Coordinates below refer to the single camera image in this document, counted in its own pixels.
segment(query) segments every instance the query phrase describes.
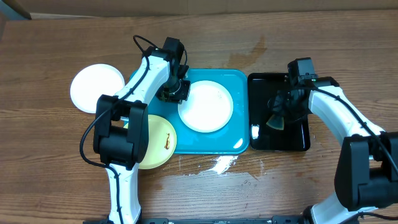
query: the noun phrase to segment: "blue tray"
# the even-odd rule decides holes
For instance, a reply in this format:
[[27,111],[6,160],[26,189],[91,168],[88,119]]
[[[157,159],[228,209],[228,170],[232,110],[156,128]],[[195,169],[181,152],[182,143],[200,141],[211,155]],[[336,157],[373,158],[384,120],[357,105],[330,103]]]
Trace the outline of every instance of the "blue tray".
[[234,110],[231,119],[212,133],[199,133],[188,128],[178,115],[177,104],[165,103],[156,97],[148,113],[168,120],[177,133],[176,154],[239,154],[249,146],[248,84],[243,72],[235,69],[193,68],[187,72],[191,83],[209,80],[223,85],[231,94]]

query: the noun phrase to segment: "yellow plate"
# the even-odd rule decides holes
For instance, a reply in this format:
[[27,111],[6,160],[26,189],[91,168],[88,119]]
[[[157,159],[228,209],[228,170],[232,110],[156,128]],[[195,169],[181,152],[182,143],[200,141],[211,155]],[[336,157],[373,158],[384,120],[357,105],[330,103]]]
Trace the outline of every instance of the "yellow plate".
[[148,115],[149,143],[140,169],[153,169],[165,163],[173,155],[177,145],[177,134],[166,119]]

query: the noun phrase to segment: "black tray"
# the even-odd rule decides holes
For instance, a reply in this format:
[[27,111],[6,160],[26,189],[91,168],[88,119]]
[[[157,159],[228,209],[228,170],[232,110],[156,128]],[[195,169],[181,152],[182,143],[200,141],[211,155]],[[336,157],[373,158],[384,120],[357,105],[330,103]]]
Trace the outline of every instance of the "black tray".
[[288,73],[252,73],[248,76],[250,146],[256,150],[306,151],[310,148],[308,118],[285,123],[284,130],[269,127],[267,103],[277,90],[289,87]]

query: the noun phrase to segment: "wood grain surface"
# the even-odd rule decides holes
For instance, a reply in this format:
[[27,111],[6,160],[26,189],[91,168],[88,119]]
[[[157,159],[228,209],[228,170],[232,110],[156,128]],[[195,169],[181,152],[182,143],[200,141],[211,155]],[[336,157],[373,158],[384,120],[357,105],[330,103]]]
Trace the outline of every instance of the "wood grain surface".
[[[398,11],[291,12],[7,22],[0,42],[0,223],[81,223],[109,214],[104,170],[80,158],[94,116],[69,88],[88,65],[127,80],[141,62],[134,34],[162,45],[179,38],[192,68],[285,72],[311,57],[370,120],[398,130]],[[139,172],[144,217],[244,218],[300,214],[333,191],[340,146],[310,116],[307,152],[174,155]],[[87,140],[85,151],[98,161]],[[397,215],[396,205],[380,210]],[[364,223],[387,223],[367,218]]]

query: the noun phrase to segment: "wooden tabletop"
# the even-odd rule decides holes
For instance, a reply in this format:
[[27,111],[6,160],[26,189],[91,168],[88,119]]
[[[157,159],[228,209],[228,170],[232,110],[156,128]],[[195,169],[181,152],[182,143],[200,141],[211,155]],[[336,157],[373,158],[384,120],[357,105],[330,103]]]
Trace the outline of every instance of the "wooden tabletop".
[[[69,88],[94,63],[115,66],[127,80],[141,62],[134,34],[158,45],[180,39],[192,68],[286,72],[292,60],[311,57],[319,76],[336,79],[365,116],[398,131],[398,11],[7,22],[0,41],[0,223],[81,223],[109,214],[105,170],[78,152],[94,116],[74,107]],[[326,126],[314,115],[309,123],[307,152],[174,155],[141,170],[143,217],[300,214],[332,193],[340,154]],[[98,161],[91,140],[85,152]]]

